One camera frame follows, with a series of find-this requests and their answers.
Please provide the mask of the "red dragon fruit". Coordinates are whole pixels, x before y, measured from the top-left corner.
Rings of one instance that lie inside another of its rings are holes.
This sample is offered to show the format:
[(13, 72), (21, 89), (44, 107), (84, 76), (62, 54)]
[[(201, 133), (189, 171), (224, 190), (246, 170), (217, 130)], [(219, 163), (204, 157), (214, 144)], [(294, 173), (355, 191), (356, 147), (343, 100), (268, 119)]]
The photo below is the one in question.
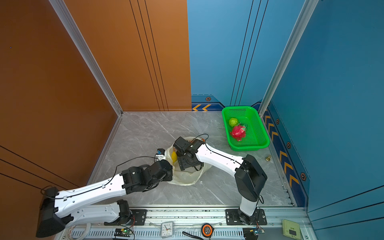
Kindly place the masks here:
[(236, 141), (241, 141), (243, 138), (246, 137), (246, 130), (247, 127), (244, 125), (237, 125), (234, 126), (232, 131), (230, 132), (230, 135), (236, 140)]

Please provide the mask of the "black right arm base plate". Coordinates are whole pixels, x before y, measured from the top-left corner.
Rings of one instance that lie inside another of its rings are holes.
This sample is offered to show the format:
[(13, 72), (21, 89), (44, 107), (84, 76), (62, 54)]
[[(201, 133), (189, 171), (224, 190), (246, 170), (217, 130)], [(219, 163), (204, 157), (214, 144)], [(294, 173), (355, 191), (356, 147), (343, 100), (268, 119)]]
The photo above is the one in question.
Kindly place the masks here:
[(228, 226), (248, 225), (248, 226), (266, 226), (268, 224), (265, 211), (257, 208), (252, 216), (241, 212), (240, 209), (227, 209), (226, 221)]

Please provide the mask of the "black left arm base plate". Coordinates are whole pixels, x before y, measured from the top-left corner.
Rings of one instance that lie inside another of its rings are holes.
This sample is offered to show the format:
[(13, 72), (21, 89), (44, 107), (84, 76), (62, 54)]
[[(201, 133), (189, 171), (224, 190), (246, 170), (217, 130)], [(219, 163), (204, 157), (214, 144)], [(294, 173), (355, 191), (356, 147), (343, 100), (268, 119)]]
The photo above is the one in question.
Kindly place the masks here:
[(147, 212), (146, 209), (133, 209), (130, 210), (131, 215), (129, 217), (118, 217), (117, 220), (111, 223), (104, 222), (104, 226), (143, 226), (146, 221)]

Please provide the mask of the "bumpy light green fruit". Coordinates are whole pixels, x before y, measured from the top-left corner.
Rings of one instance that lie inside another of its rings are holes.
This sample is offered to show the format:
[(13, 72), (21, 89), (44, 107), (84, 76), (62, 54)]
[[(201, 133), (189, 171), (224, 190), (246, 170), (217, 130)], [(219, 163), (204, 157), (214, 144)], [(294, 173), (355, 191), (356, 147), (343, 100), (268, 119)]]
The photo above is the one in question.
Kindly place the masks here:
[(229, 126), (231, 128), (237, 126), (239, 124), (239, 120), (237, 118), (230, 118), (229, 119)]

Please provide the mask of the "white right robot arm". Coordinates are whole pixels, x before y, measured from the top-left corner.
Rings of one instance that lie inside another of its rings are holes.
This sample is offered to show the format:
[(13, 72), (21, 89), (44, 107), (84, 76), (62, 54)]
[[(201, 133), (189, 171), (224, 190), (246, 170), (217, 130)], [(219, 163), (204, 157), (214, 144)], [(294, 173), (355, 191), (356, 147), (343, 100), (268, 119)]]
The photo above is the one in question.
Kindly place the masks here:
[(245, 225), (258, 224), (260, 214), (256, 213), (256, 210), (268, 177), (255, 157), (230, 155), (198, 138), (187, 141), (179, 137), (173, 147), (182, 171), (189, 167), (208, 164), (232, 176), (242, 196), (238, 209), (240, 221)]

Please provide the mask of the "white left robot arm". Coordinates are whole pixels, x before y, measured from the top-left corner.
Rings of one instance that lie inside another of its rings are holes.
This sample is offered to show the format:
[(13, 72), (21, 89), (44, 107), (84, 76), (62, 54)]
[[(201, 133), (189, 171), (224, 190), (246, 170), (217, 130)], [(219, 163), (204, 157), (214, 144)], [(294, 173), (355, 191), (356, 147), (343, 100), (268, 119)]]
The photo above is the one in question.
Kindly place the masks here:
[(103, 222), (107, 226), (129, 224), (134, 219), (129, 204), (118, 200), (109, 205), (99, 202), (136, 192), (147, 192), (161, 182), (170, 182), (173, 166), (167, 160), (152, 165), (130, 167), (110, 179), (82, 188), (43, 193), (36, 236), (46, 238), (75, 225)]

